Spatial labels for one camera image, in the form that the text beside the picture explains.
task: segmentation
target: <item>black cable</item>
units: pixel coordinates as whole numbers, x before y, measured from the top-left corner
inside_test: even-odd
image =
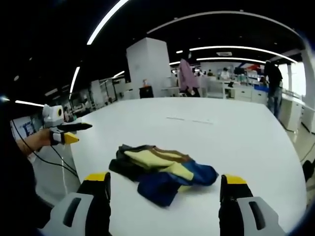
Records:
[[[37,156],[41,161],[46,162],[46,163],[51,164],[51,165],[61,166],[61,167],[65,168],[66,170],[68,170],[69,172],[71,172],[74,176],[78,177],[77,174],[75,174],[74,172],[72,172],[72,170],[68,169],[66,166],[63,166],[63,165],[61,165],[61,164],[57,164],[57,163],[53,163],[53,162],[46,161],[46,160],[44,160],[43,158],[41,158],[39,155],[37,155],[37,154],[35,153],[35,151],[34,151],[34,150],[25,142],[25,140],[22,138],[20,132],[19,132],[18,129],[16,128],[16,125],[15,125],[15,123],[14,123],[14,120],[12,120],[12,123],[13,123],[13,125],[14,125],[14,127],[15,127],[15,129],[16,129],[16,132],[18,133],[18,135],[20,136],[20,138],[22,139],[22,141],[24,142],[24,144],[25,144],[25,145],[34,153],[34,155]]]
[[[315,143],[313,143],[311,149],[308,151],[308,153],[306,153],[306,155],[303,157],[303,159],[301,160],[301,162],[304,161],[305,158],[310,154],[310,152],[312,151],[312,149],[313,149],[314,146],[315,146]]]
[[[42,119],[41,121],[42,121],[42,125],[43,125],[43,127],[44,127],[44,125],[45,125],[44,119]],[[65,160],[61,157],[61,155],[57,152],[57,150],[56,150],[53,146],[51,146],[51,148],[55,151],[55,153],[57,153],[57,155],[59,156],[59,158],[61,159],[61,161],[63,161],[71,170],[73,170],[73,171],[77,174],[76,170],[73,169],[70,165],[68,165],[68,163],[65,162]]]
[[[59,156],[59,158],[60,158],[70,169],[72,169],[72,170],[76,173],[75,169],[73,169],[71,166],[68,165],[68,163],[66,163],[66,162],[64,161],[63,157],[57,152],[57,150],[56,150],[53,146],[51,146],[51,148],[55,151],[55,153],[57,153],[57,155]]]

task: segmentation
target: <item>jeans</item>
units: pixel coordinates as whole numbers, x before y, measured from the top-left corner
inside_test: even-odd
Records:
[[[272,114],[278,119],[280,112],[280,105],[282,100],[282,88],[276,88],[273,94],[268,95],[267,107],[271,111]]]

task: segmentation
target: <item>yellow cloth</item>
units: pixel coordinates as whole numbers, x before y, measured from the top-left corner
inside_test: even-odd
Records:
[[[134,164],[144,167],[145,169],[158,168],[161,172],[169,172],[187,180],[192,180],[193,178],[193,173],[187,170],[182,164],[175,161],[164,160],[155,156],[149,150],[140,152],[125,151],[125,154],[132,159]],[[159,154],[173,158],[181,157],[174,153],[159,152]]]

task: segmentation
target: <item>folded clothing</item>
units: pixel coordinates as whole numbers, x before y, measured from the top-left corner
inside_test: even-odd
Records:
[[[138,193],[162,207],[172,203],[181,186],[210,186],[218,177],[213,167],[188,155],[150,145],[120,146],[109,169],[138,181]]]

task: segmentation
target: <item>pink shirt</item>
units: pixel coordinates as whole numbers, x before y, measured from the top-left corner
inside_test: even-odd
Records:
[[[186,90],[186,88],[198,88],[198,81],[197,78],[193,75],[191,67],[189,63],[181,59],[181,63],[179,64],[179,80],[180,80],[180,89]]]

